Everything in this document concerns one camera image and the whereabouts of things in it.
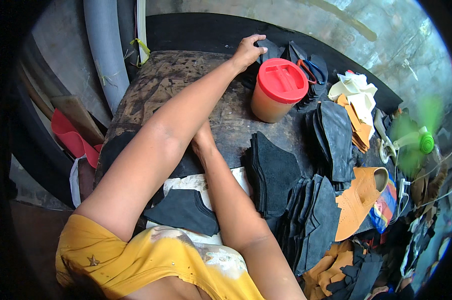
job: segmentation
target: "red lid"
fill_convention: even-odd
[[[298,102],[309,88],[304,72],[282,58],[268,59],[261,64],[258,84],[269,98],[285,104]]]

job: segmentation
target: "red plastic sheet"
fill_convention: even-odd
[[[73,124],[69,122],[65,115],[57,108],[54,111],[53,119],[51,120],[51,128],[59,140],[71,151],[75,158],[80,158],[86,154],[89,164],[96,168],[98,165],[99,152],[103,147],[102,144],[91,146],[88,144],[79,132],[74,128]]]

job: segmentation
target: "plastic bag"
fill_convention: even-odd
[[[369,211],[369,217],[379,233],[383,233],[389,225],[396,209],[396,199],[396,185],[394,184],[391,174],[389,174],[386,189],[384,189]]]

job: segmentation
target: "scissors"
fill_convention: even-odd
[[[299,58],[297,60],[296,65],[299,68],[303,67],[303,69],[309,75],[309,78],[313,79],[313,80],[308,79],[307,81],[312,85],[315,85],[315,84],[323,85],[324,81],[320,81],[319,79],[317,79],[316,76],[314,76],[313,72],[311,72],[312,68],[316,69],[324,80],[326,78],[326,76],[321,71],[321,69],[319,69],[319,67],[317,65],[315,65],[314,63],[312,63],[310,60],[306,59],[299,51],[297,51],[297,49],[294,45],[291,44],[291,47],[293,47],[294,52],[296,53],[297,57]]]

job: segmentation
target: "yellow shirt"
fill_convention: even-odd
[[[193,243],[184,232],[169,226],[152,227],[126,243],[92,220],[73,214],[59,239],[58,272],[66,271],[62,255],[88,272],[111,299],[166,276],[197,285],[214,300],[264,299],[237,251]],[[62,276],[57,279],[65,284]]]

